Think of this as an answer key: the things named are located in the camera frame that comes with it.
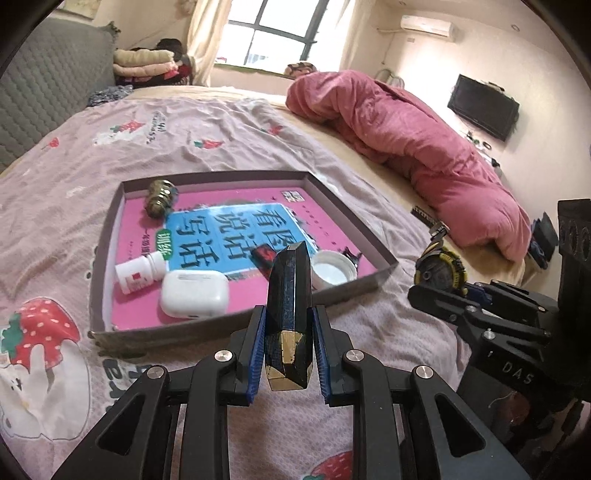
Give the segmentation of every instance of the white earbuds case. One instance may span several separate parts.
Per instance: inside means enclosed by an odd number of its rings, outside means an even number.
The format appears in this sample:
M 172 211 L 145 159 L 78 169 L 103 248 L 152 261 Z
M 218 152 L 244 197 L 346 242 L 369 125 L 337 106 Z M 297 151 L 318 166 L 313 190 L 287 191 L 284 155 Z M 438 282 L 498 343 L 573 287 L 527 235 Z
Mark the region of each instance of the white earbuds case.
M 173 270 L 162 282 L 160 307 L 171 317 L 216 317 L 226 313 L 229 302 L 228 279 L 217 271 Z

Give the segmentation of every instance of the white curtain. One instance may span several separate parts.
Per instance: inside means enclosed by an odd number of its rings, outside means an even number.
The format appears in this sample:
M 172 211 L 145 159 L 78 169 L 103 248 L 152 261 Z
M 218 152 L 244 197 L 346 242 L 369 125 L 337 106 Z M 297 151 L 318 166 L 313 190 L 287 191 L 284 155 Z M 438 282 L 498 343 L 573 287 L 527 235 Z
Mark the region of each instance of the white curtain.
M 209 86 L 224 25 L 232 0 L 197 0 L 187 37 L 187 55 L 193 64 L 193 84 Z
M 340 58 L 349 31 L 349 21 L 353 5 L 347 8 L 349 0 L 330 0 L 322 17 L 316 35 L 316 43 L 312 45 L 308 61 L 312 62 L 321 72 L 337 72 Z
M 348 25 L 343 54 L 340 58 L 340 70 L 351 68 L 355 54 L 376 0 L 345 0 L 339 23 Z

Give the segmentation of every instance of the yellow tape measure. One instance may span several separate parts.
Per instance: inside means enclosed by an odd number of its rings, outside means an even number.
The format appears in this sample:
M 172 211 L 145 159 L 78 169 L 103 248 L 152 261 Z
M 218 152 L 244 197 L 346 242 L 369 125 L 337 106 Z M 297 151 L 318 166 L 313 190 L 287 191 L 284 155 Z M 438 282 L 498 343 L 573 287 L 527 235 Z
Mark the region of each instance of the yellow tape measure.
M 443 246 L 443 241 L 430 244 L 417 260 L 414 284 L 425 284 L 438 290 L 465 296 L 468 281 L 459 255 Z

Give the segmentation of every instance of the window frame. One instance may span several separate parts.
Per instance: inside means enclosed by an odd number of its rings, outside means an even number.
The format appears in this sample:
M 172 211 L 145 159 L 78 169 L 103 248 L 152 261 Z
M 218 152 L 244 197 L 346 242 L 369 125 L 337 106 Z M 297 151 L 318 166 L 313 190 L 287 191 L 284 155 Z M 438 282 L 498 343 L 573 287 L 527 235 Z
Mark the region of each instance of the window frame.
M 318 29 L 320 27 L 320 22 L 322 22 L 322 18 L 324 17 L 324 13 L 328 7 L 330 0 L 319 0 L 318 4 L 316 5 L 316 9 L 312 14 L 312 18 L 310 19 L 310 23 L 308 25 L 308 29 L 306 30 L 306 34 L 304 37 L 300 35 L 295 35 L 290 32 L 286 32 L 283 30 L 277 30 L 276 28 L 266 27 L 261 25 L 261 18 L 267 7 L 267 3 L 269 0 L 262 0 L 261 7 L 256 15 L 256 19 L 254 23 L 247 23 L 247 22 L 239 22 L 237 20 L 228 20 L 229 25 L 238 25 L 239 27 L 247 27 L 254 30 L 252 33 L 251 43 L 248 46 L 248 50 L 246 51 L 246 56 L 244 57 L 244 62 L 241 66 L 247 66 L 246 62 L 248 61 L 248 56 L 251 53 L 252 42 L 255 38 L 255 33 L 257 31 L 262 31 L 266 33 L 270 33 L 272 35 L 277 35 L 279 37 L 290 38 L 291 40 L 296 40 L 304 44 L 304 48 L 302 49 L 302 53 L 300 56 L 300 61 L 306 61 L 310 56 L 310 50 L 312 45 L 316 43 L 316 34 L 318 33 Z

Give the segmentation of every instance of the white bottle cap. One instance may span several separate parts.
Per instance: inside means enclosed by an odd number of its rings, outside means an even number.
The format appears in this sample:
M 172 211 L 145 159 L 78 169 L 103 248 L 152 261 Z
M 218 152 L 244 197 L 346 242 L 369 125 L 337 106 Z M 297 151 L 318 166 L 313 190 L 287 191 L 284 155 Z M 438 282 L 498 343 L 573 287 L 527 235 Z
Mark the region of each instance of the white bottle cap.
M 164 259 L 162 252 L 152 252 L 147 255 L 152 267 L 152 275 L 154 281 L 160 281 L 166 275 L 166 260 Z
M 316 290 L 341 285 L 357 278 L 353 262 L 332 250 L 320 250 L 310 259 L 312 286 Z

